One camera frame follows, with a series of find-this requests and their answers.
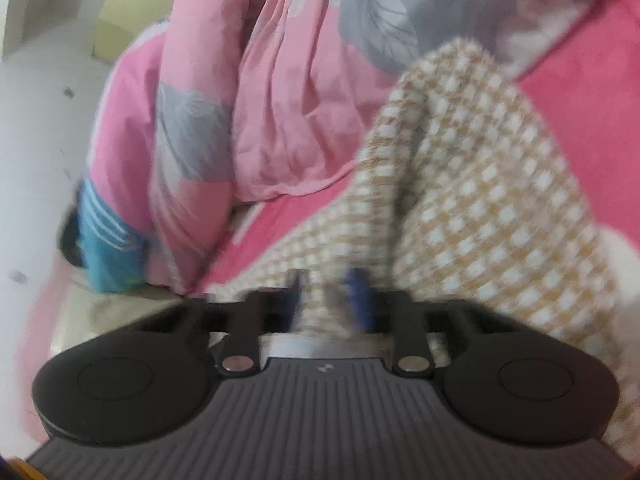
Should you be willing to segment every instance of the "white stripe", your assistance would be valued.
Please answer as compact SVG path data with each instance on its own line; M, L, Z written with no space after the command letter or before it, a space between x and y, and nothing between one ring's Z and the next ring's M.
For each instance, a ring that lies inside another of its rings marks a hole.
M89 212L89 214L92 216L93 218L93 225L95 226L100 226L102 228L102 230L109 235L111 238L115 238L114 243L115 242L120 242L120 244L122 245L122 247L126 247L127 245L129 245L129 242L127 241L126 238L121 238L119 237L116 233L114 233L113 231L111 231L105 224L102 223L102 221L100 220L100 217L96 214L96 212L91 208L91 205L89 205L89 207L84 208L85 211Z
M264 202L258 202L257 204L251 206L251 209L249 209L249 212L244 216L241 224L238 226L236 232L231 238L231 243L233 245L238 245L242 241L244 235L249 230L249 227L252 226L255 219L258 218L258 215L262 212L263 209Z
M116 244L112 243L110 240L107 240L107 238L105 238L104 236L102 236L98 230L96 229L94 224L89 224L89 227L91 228L91 231L94 232L94 234L96 235L96 237L100 238L100 240L102 240L104 243L106 243L107 245L110 245L111 247L113 247L114 249L116 249L117 251L120 251L121 253L124 252L124 248L123 247L118 247Z
M92 222L87 222L89 228L91 229L91 231L94 232L94 234L96 235L96 237L100 238L100 240L102 240L104 243L106 243L107 245L110 245L111 247L113 247L114 249L120 251L121 253L128 253L130 251L135 251L138 250L140 247L142 247L141 243L127 243L123 246L118 246L116 244L114 244L112 241L110 241L108 238L105 238L100 231L98 231L97 226L92 223Z
M98 101L98 109L95 114L94 125L92 127L91 141L89 142L89 152L86 158L87 167L91 167L95 160L95 153L98 148L98 138L100 136L100 128L102 126L102 116L104 115L105 104L109 95L111 94L111 85L113 84L113 79L118 69L118 64L109 72L109 77L107 78L107 82L102 89L102 94L100 94L100 100Z
M108 212L105 211L105 209L102 207L102 205L100 204L100 200L98 199L98 195L96 194L96 192L94 191L94 186L91 185L91 182L88 182L86 184L87 186L87 191L91 194L90 198L92 200L92 202L95 205L95 208L100 211L101 216L105 219L110 221L114 227L120 231L122 234L127 234L127 230L125 228L123 228L117 221L117 219L114 219L114 217Z
M140 35L133 40L133 42L127 47L125 53L130 52L131 50L135 50L138 47L144 45L147 41L152 40L159 34L162 34L169 27L169 20L161 23L154 23L153 25L149 25L145 30L143 30Z

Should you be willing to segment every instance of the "pink blanket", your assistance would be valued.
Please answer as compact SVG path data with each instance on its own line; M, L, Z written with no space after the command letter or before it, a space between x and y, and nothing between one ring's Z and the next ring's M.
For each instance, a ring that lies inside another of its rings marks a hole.
M193 290L233 200L305 195L348 174L419 57L474 38L516 76L592 2L175 0L168 24L119 60L98 112L79 205L90 283Z
M520 85L550 123L596 220L640 250L640 0L598 0ZM265 202L226 240L198 288L237 277L344 184Z

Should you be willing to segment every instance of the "metal screw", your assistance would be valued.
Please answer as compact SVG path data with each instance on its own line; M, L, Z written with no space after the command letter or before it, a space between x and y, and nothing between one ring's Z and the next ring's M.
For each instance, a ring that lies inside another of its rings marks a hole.
M428 359L419 355L407 355L398 359L398 368L403 372L423 372L431 366Z
M254 366L254 360L246 355L231 355L222 361L227 372L245 372Z

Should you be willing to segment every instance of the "ribbed texture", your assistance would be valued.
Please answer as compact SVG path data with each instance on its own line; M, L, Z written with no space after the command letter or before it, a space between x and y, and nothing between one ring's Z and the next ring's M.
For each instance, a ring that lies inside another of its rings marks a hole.
M223 383L196 419L154 442L54 439L30 463L49 480L602 480L628 469L595 440L495 442L455 419L428 382L396 378L378 360L293 359Z

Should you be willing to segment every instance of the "checkered fabric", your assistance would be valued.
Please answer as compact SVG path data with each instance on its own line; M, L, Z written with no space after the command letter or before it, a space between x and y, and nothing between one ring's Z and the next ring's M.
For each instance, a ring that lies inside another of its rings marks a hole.
M598 357L621 387L606 441L640 461L638 385L588 205L539 115L475 45L406 72L345 192L208 292L233 301L308 269L298 330L357 337L340 293L349 267L416 300L475 298Z

